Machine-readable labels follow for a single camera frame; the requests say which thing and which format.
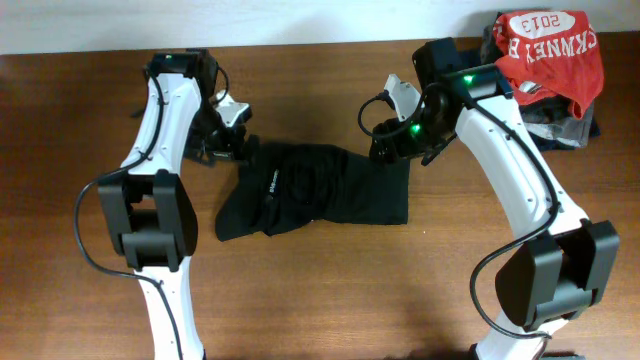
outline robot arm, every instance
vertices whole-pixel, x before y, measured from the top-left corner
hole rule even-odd
[[[496,276],[502,307],[497,327],[514,334],[550,336],[602,299],[619,244],[613,226],[592,224],[560,186],[523,126],[518,104],[495,66],[464,69],[450,38],[427,43],[414,53],[413,63],[425,105],[419,105],[421,97],[411,84],[390,75],[378,99],[393,104],[398,116],[374,128],[378,136],[372,142],[371,159],[393,162],[423,156],[422,164],[427,165],[460,137],[482,166],[516,238],[546,224],[552,198],[557,197],[560,206],[555,220],[546,231],[524,242]],[[392,132],[399,134],[384,136]],[[523,141],[531,155],[513,136]],[[556,196],[549,193],[532,158],[546,173]],[[541,337],[515,338],[492,328],[474,345],[472,355],[480,360],[531,360],[539,358],[545,343]]]
[[[204,347],[189,288],[198,224],[180,181],[180,168],[183,156],[206,165],[217,159],[244,161],[250,151],[244,143],[244,123],[251,110],[248,104],[234,102],[227,91],[217,94],[215,107],[209,102],[218,64],[205,50],[156,54],[147,71],[147,106],[122,167],[139,162],[147,151],[148,156],[126,173],[102,181],[98,192],[114,249],[125,256],[135,274],[161,284],[175,319],[174,329],[161,294],[154,284],[140,280],[155,359],[202,360]],[[155,209],[136,209],[143,198],[152,198]]]

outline red cloth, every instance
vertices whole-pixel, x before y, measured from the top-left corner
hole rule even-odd
[[[517,11],[498,18],[496,65],[520,105],[558,94],[581,119],[604,85],[600,45],[583,11]]]

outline white plastic casing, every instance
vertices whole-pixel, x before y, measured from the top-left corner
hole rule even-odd
[[[393,102],[393,107],[398,114],[398,121],[404,122],[409,119],[416,111],[418,101],[420,101],[420,93],[413,85],[402,82],[395,74],[389,75],[384,89],[389,93],[389,97]]]
[[[142,271],[135,271],[135,273],[162,281],[162,290],[167,297],[178,326],[184,360],[202,360],[204,347],[196,331],[191,290],[189,289],[190,265],[191,257],[187,256],[182,259],[177,272],[169,271],[167,266],[146,266],[142,268]],[[155,360],[179,359],[173,327],[160,294],[152,284],[146,281],[140,280],[140,286],[149,311]]]
[[[559,234],[580,228],[580,219],[588,219],[587,214],[571,200],[553,176],[522,123],[518,103],[514,99],[495,96],[478,104],[517,132],[551,179],[562,207],[549,232]],[[509,219],[513,236],[518,238],[540,227],[549,218],[551,198],[520,146],[475,109],[462,110],[456,133],[480,162]]]
[[[200,108],[200,90],[195,79],[185,78],[182,74],[160,74],[157,80],[163,91],[165,104],[160,134],[150,154],[151,159],[129,170],[131,175],[155,175],[160,169],[180,174],[189,127]],[[149,79],[148,87],[149,97],[138,137],[122,166],[140,158],[140,153],[149,147],[156,129],[160,111],[158,91],[152,79]]]
[[[553,335],[568,322],[569,320],[565,319],[553,320],[542,324],[537,331],[544,331],[549,335]],[[516,334],[526,333],[521,327],[509,321],[507,315],[502,311],[500,311],[496,323]],[[489,335],[478,343],[476,355],[479,360],[533,360],[543,346],[544,340],[541,338],[516,340],[492,329]]]

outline black cloth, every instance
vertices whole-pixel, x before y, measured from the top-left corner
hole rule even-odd
[[[220,241],[276,235],[312,220],[400,225],[409,217],[409,162],[379,165],[333,145],[265,144],[216,217]]]

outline brown tabletop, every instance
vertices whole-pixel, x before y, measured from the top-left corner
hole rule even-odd
[[[423,41],[211,49],[231,94],[248,102],[248,131],[264,140],[331,143],[366,154],[360,105],[396,73],[417,84],[411,54]],[[640,36],[600,35],[606,71],[596,101],[602,129],[584,150],[549,152],[551,169],[594,221],[621,237],[604,300],[570,323],[553,350],[590,359],[640,358]],[[459,41],[461,47],[478,39]],[[153,344],[139,285],[91,269],[72,237],[81,187],[118,166],[144,106],[141,67],[153,51],[0,57],[0,358],[150,359]],[[365,123],[393,113],[372,105]],[[191,290],[198,332],[213,359],[365,359],[466,350],[488,331],[473,308],[475,264],[511,240],[489,182],[455,141],[423,168],[412,162],[409,224],[317,221],[268,238],[220,243],[214,218],[236,166],[189,161],[182,181],[200,237]],[[125,269],[95,194],[81,226],[88,249]],[[491,264],[480,278],[488,312],[499,307]]]

